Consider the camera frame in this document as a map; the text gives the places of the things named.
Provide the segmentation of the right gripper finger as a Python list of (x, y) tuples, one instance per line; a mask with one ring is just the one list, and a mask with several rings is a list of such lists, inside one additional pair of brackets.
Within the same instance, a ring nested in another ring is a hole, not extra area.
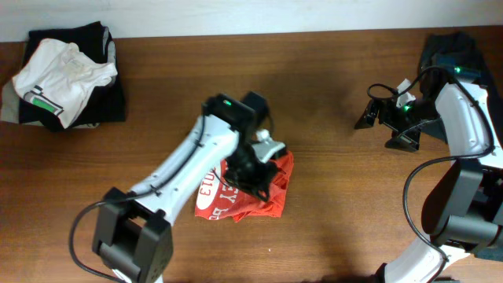
[(397, 131), (391, 133), (391, 138), (386, 141), (384, 146), (388, 149), (397, 149), (409, 153), (414, 153), (420, 148), (420, 132), (412, 131), (398, 136)]
[(354, 125), (355, 130), (367, 129), (374, 126), (376, 118), (378, 117), (380, 111), (380, 102), (371, 99), (367, 104), (361, 117), (358, 119), (357, 123)]

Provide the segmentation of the red printed t-shirt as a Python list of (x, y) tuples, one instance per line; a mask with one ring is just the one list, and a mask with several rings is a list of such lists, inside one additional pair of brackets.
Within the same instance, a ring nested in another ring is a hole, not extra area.
[(226, 173), (226, 161), (209, 171), (197, 190), (195, 216), (206, 220), (232, 218), (239, 222), (247, 216), (280, 218), (286, 203), (289, 181), (294, 168), (294, 156), (290, 151), (272, 161), (279, 172), (270, 184), (270, 199), (261, 201), (238, 188), (227, 186), (219, 179)]

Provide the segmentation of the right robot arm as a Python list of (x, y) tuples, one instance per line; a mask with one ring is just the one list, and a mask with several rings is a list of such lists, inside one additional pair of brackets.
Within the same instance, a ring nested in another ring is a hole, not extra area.
[(388, 97), (372, 96), (358, 129), (391, 129), (389, 149), (415, 152), (428, 134), (449, 147), (447, 172), (424, 201), (413, 243), (376, 272), (378, 282), (437, 282), (473, 255), (502, 258), (502, 105), (489, 76), (441, 64), (424, 68)]

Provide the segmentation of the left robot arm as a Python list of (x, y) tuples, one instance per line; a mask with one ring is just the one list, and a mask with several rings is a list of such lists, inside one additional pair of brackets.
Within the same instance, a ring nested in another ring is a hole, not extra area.
[(158, 282), (173, 255), (171, 227), (204, 177), (221, 162), (219, 180), (258, 200), (270, 199), (278, 172), (275, 148), (255, 133), (270, 114), (266, 99), (250, 92), (236, 101), (210, 97), (194, 128), (149, 177), (124, 193), (110, 189), (97, 217), (92, 250), (118, 282)]

